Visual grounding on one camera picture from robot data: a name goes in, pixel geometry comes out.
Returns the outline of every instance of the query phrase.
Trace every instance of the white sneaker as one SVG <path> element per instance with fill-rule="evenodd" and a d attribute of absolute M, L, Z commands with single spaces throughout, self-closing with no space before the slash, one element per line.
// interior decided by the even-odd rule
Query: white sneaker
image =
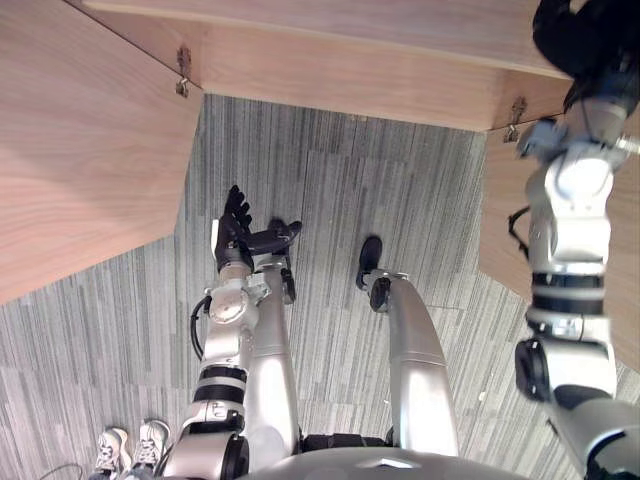
<path fill-rule="evenodd" d="M 121 428 L 107 428 L 98 437 L 96 470 L 121 473 L 131 466 L 131 456 L 126 450 L 127 432 Z"/>
<path fill-rule="evenodd" d="M 169 426 L 160 420 L 147 420 L 140 427 L 140 440 L 133 454 L 134 465 L 155 468 L 167 450 Z"/>

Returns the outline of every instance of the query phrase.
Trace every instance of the black cable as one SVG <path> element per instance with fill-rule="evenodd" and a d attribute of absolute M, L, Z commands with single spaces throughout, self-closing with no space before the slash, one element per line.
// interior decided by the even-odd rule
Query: black cable
<path fill-rule="evenodd" d="M 531 207 L 529 207 L 529 205 L 527 205 L 524 208 L 521 208 L 520 210 L 518 210 L 517 212 L 515 212 L 512 215 L 509 215 L 509 221 L 508 221 L 508 225 L 509 225 L 509 235 L 511 235 L 513 238 L 516 239 L 516 241 L 518 242 L 518 250 L 520 250 L 522 253 L 524 253 L 525 258 L 527 259 L 527 261 L 529 260 L 529 246 L 524 242 L 524 240 L 522 240 L 522 238 L 520 238 L 520 235 L 518 235 L 518 232 L 516 232 L 516 222 L 518 221 L 518 219 L 524 215 L 525 213 L 527 213 L 529 210 L 531 210 Z"/>
<path fill-rule="evenodd" d="M 193 347 L 193 351 L 196 353 L 196 357 L 198 360 L 202 360 L 202 355 L 204 354 L 204 350 L 202 350 L 202 345 L 200 345 L 200 341 L 198 340 L 198 313 L 200 309 L 204 307 L 204 312 L 206 314 L 209 313 L 209 307 L 211 306 L 211 295 L 207 295 L 202 300 L 200 300 L 191 312 L 189 331 L 191 333 L 191 346 Z"/>
<path fill-rule="evenodd" d="M 156 465 L 156 468 L 153 471 L 154 476 L 158 477 L 163 474 L 164 467 L 167 466 L 167 460 L 169 460 L 169 455 L 171 454 L 171 450 L 173 450 L 173 445 L 167 448 L 162 454 L 162 457 L 160 457 L 160 461 L 158 462 L 158 465 Z"/>
<path fill-rule="evenodd" d="M 77 463 L 65 463 L 64 465 L 60 465 L 59 467 L 56 467 L 53 470 L 49 470 L 47 473 L 41 476 L 38 480 L 44 480 L 45 478 L 50 477 L 51 475 L 53 475 L 56 472 L 59 472 L 60 470 L 64 470 L 65 468 L 71 468 L 71 467 L 78 469 L 77 480 L 82 480 L 82 473 L 83 473 L 82 466 Z"/>

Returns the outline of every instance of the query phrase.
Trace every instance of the floor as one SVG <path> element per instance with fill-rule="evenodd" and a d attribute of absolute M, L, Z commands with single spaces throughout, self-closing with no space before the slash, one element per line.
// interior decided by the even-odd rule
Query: floor
<path fill-rule="evenodd" d="M 388 325 L 354 288 L 375 232 L 407 272 L 449 361 L 462 455 L 533 478 L 578 478 L 514 385 L 526 304 L 477 272 L 484 136 L 248 100 L 206 98 L 174 235 L 0 307 L 0 479 L 91 467 L 105 425 L 174 428 L 197 374 L 188 314 L 216 279 L 209 226 L 238 183 L 256 228 L 302 220 L 288 308 L 305 432 L 390 426 Z M 619 365 L 619 397 L 640 375 Z M 71 478 L 67 473 L 51 479 Z"/>

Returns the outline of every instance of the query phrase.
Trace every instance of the person's foot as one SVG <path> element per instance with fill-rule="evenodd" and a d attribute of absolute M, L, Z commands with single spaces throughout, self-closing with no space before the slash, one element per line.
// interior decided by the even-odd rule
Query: person's foot
<path fill-rule="evenodd" d="M 146 420 L 140 427 L 140 439 L 133 455 L 134 465 L 155 468 L 167 450 L 169 426 L 160 420 Z"/>
<path fill-rule="evenodd" d="M 364 290 L 364 275 L 371 273 L 378 268 L 378 262 L 382 256 L 382 240 L 376 235 L 370 235 L 364 241 L 360 250 L 360 260 L 358 262 L 358 275 L 356 276 L 356 286 Z"/>
<path fill-rule="evenodd" d="M 113 478 L 129 468 L 131 456 L 126 450 L 127 438 L 127 432 L 121 428 L 109 427 L 100 434 L 96 470 L 110 473 Z"/>

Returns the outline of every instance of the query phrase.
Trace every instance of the hinge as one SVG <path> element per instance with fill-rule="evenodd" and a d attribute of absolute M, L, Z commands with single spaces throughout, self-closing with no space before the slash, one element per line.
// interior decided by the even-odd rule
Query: hinge
<path fill-rule="evenodd" d="M 504 133 L 502 141 L 504 143 L 517 142 L 520 137 L 520 132 L 516 128 L 516 125 L 520 123 L 522 114 L 527 110 L 527 100 L 524 97 L 516 98 L 511 106 L 511 122 L 507 125 L 507 131 Z"/>
<path fill-rule="evenodd" d="M 184 98 L 189 96 L 189 77 L 191 76 L 191 50 L 186 45 L 178 49 L 176 61 L 180 68 L 180 80 L 176 83 L 176 93 Z"/>

